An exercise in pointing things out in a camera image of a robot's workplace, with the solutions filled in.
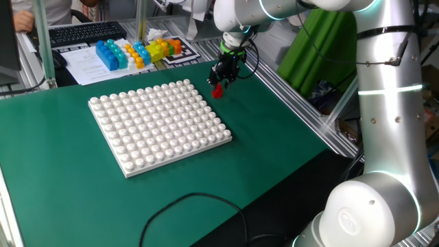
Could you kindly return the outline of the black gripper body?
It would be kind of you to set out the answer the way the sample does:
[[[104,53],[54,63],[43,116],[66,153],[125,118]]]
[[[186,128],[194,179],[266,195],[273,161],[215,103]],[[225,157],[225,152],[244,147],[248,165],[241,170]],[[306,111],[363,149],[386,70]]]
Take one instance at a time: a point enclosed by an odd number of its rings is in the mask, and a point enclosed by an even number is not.
[[[241,56],[238,55],[220,54],[217,63],[211,67],[208,83],[234,82],[239,72],[238,62],[240,60]]]

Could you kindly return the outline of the person's bare hand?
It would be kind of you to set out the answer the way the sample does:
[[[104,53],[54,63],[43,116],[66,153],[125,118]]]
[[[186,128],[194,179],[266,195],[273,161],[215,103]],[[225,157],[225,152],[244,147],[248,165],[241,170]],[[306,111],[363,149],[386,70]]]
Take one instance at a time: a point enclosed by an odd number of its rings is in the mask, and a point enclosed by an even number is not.
[[[14,15],[14,28],[16,32],[31,32],[34,27],[34,14],[21,10]]]

